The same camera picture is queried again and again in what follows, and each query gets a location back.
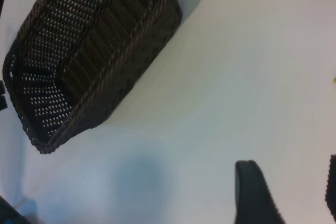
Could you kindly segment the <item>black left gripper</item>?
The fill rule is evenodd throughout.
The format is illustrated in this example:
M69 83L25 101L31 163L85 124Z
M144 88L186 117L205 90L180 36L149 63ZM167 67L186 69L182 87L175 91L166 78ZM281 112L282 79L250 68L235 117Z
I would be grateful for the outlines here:
M4 82L1 80L0 81L0 110L1 111L8 108L7 102L5 99L5 93L6 93L5 85L4 85Z

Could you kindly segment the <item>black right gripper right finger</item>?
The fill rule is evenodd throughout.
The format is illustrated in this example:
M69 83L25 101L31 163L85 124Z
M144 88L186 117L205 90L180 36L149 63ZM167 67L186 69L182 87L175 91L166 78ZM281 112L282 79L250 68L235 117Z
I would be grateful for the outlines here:
M335 210L335 155L331 155L325 201L329 210Z

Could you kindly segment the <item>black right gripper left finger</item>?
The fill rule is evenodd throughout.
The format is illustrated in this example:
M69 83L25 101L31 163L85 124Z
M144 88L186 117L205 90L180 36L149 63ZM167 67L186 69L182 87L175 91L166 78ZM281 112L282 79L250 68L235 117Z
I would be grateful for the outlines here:
M235 223L284 223L255 161L235 164Z

